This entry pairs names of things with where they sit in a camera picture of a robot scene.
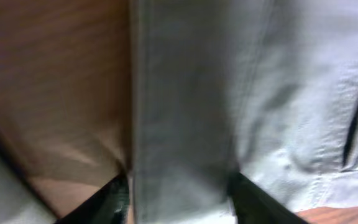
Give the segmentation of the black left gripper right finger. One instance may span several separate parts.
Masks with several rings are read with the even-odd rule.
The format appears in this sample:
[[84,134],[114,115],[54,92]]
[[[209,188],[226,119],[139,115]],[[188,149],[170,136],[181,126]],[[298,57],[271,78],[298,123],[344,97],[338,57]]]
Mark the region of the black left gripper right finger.
[[239,172],[231,175],[228,195],[238,224],[308,224]]

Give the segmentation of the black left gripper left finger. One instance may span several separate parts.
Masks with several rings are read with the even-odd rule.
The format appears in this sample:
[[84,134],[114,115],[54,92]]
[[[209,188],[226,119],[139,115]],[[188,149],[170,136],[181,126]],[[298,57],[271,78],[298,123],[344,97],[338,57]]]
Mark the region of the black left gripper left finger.
[[129,203],[127,176],[119,174],[55,224],[125,224]]

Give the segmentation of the grey shorts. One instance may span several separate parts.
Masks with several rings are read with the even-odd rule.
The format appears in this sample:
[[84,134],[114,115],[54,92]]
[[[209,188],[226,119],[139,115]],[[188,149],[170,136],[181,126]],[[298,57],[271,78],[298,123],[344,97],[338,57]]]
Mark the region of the grey shorts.
[[136,223],[358,207],[358,0],[133,1]]

